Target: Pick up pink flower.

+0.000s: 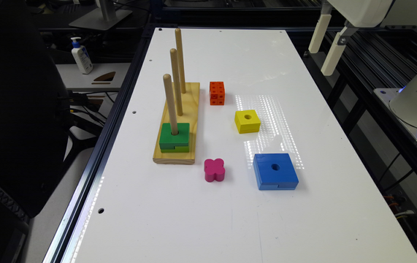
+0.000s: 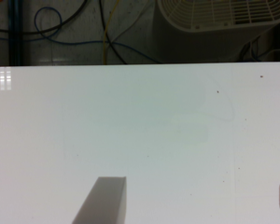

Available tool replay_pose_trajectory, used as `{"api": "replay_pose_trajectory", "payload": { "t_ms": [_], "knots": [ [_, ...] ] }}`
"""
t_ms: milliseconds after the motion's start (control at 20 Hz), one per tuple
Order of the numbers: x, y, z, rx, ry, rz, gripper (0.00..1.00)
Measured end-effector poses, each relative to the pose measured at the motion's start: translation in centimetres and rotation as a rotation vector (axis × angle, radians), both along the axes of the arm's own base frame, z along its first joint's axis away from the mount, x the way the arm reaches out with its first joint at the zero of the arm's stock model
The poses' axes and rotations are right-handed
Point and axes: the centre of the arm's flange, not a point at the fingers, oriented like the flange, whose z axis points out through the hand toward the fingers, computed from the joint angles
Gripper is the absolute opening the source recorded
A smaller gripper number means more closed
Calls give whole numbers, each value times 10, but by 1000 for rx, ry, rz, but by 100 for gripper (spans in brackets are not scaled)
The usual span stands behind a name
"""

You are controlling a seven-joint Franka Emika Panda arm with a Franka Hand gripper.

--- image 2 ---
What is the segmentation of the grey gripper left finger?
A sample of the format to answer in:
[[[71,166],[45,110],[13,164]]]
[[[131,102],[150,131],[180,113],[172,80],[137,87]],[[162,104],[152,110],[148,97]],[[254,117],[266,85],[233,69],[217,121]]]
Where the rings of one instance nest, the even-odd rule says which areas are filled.
[[[125,224],[127,179],[99,177],[72,224]]]

